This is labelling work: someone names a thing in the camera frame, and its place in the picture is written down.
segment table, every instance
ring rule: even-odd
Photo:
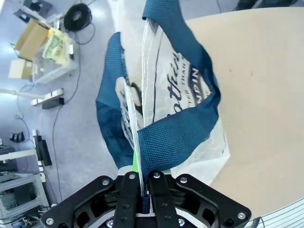
[[[253,218],[304,197],[304,8],[187,21],[213,60],[231,157],[211,184]]]

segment white plastic bag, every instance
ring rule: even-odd
[[[210,94],[198,70],[173,50],[161,27],[148,20],[142,42],[142,67],[144,127],[196,107]],[[185,162],[171,169],[173,177],[188,173],[207,185],[212,183],[230,157],[220,118],[209,138],[202,141]]]

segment white plastic part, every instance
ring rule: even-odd
[[[26,93],[26,92],[19,92],[16,90],[8,90],[8,89],[0,89],[0,93],[3,94],[12,94],[16,96],[23,96],[23,97],[28,97],[28,98],[38,98],[38,99],[44,99],[44,95],[38,95],[38,94],[31,94],[31,93]]]
[[[17,151],[12,153],[6,153],[0,155],[0,161],[11,160],[15,158],[22,158],[36,154],[36,149],[30,149],[26,151]]]
[[[59,97],[59,96],[61,96],[61,95],[63,95],[63,89],[58,89],[58,90],[55,90],[55,91],[53,91],[53,92],[51,92],[51,93],[48,93],[48,94],[46,94],[46,95],[44,95],[44,98],[38,98],[38,99],[35,99],[35,100],[32,100],[31,102],[30,102],[30,104],[32,105],[32,106],[35,106],[35,105],[38,105],[38,104],[40,104],[40,103],[42,103],[42,102],[45,102],[45,101],[47,101],[47,100],[50,100],[50,99],[54,99],[54,98],[56,98],[56,97]]]

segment wire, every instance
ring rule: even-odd
[[[93,29],[94,29],[92,37],[87,42],[84,42],[84,43],[80,43],[79,41],[76,41],[77,44],[79,44],[79,45],[86,45],[86,44],[90,43],[91,40],[94,38],[95,32],[96,32],[96,27],[95,27],[95,25],[92,22],[90,23],[90,25],[92,25]]]
[[[220,4],[219,4],[219,0],[216,0],[216,1],[217,1],[219,13],[222,13],[222,8],[221,8],[221,6],[220,6]]]
[[[73,5],[64,17],[64,26],[68,31],[80,31],[92,22],[90,8],[84,3]]]
[[[91,1],[91,2],[88,4],[88,6],[91,5],[92,3],[96,2],[96,1],[97,1],[97,0]]]
[[[262,217],[260,217],[260,218],[261,218],[261,220],[262,220],[263,227],[265,228],[265,223],[264,223],[264,220],[263,220],[263,218],[262,218]]]
[[[78,85],[79,85],[79,79],[81,75],[81,52],[80,52],[80,44],[79,44],[79,71],[78,71],[78,78],[77,78],[77,83],[76,83],[76,88],[72,94],[72,96],[65,102],[65,105],[68,104],[75,96],[77,90],[78,90]],[[60,194],[60,199],[62,201],[62,193],[61,193],[61,187],[60,187],[60,176],[59,176],[59,169],[58,169],[58,162],[57,162],[57,150],[55,147],[55,126],[58,120],[58,116],[60,113],[60,110],[62,109],[63,106],[60,106],[58,109],[58,112],[56,114],[54,124],[53,124],[53,130],[52,130],[52,143],[53,143],[53,150],[54,150],[54,156],[55,156],[55,163],[56,163],[56,169],[57,169],[57,178],[58,178],[58,189],[59,189],[59,194]]]
[[[25,89],[27,86],[30,86],[30,89],[23,91],[23,89]],[[25,85],[25,86],[23,86],[20,89],[20,92],[28,92],[28,91],[32,90],[33,88],[34,88],[34,85]],[[29,127],[28,127],[27,123],[24,120],[24,113],[21,110],[21,107],[19,105],[19,96],[17,96],[16,102],[17,102],[18,111],[20,112],[21,116],[19,114],[16,114],[14,116],[14,118],[16,120],[21,120],[23,122],[23,124],[25,125],[25,127],[27,129],[27,132],[28,132],[28,138],[27,138],[27,140],[23,141],[22,143],[27,143],[28,141],[30,141],[30,142],[33,143],[33,146],[35,146],[34,142],[30,139]],[[24,170],[21,170],[21,171],[27,171],[28,168],[29,168],[28,158],[26,157],[25,159],[26,159],[26,168]]]
[[[17,57],[19,57],[19,55],[18,55],[18,53],[17,53],[17,51],[15,50],[15,44],[12,44],[12,43],[10,43],[10,46],[11,46],[11,48],[14,50],[14,52],[15,52],[15,54],[16,54],[16,56]]]
[[[25,217],[25,216],[21,216],[21,217],[19,217],[19,218],[16,218],[16,219],[10,221],[10,222],[0,223],[0,225],[7,225],[7,224],[10,224],[10,223],[12,223],[12,222],[19,221],[19,220],[22,219],[23,217]],[[13,219],[13,218],[4,218],[4,219],[3,219],[3,218],[0,218],[0,220],[10,220],[10,219]]]

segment plastic container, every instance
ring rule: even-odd
[[[69,43],[73,44],[74,41],[69,38]],[[70,58],[71,47],[70,45],[66,46],[67,53],[67,65],[62,66],[50,59],[45,59],[42,57],[43,50],[45,46],[40,48],[40,51],[35,55],[33,59],[33,83],[34,84],[47,84],[50,81],[70,72],[77,68],[77,63]]]

